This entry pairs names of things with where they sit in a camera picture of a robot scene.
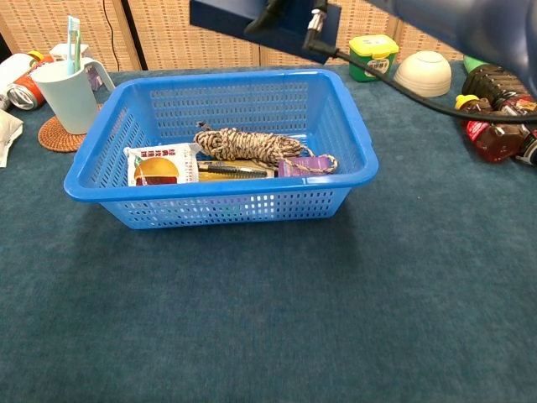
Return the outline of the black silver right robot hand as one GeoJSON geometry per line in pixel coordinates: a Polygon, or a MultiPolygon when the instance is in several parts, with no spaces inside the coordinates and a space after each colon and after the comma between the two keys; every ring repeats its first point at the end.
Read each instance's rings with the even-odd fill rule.
{"type": "Polygon", "coordinates": [[[245,35],[257,35],[270,30],[284,16],[288,0],[269,0],[262,12],[244,29],[245,35]]]}

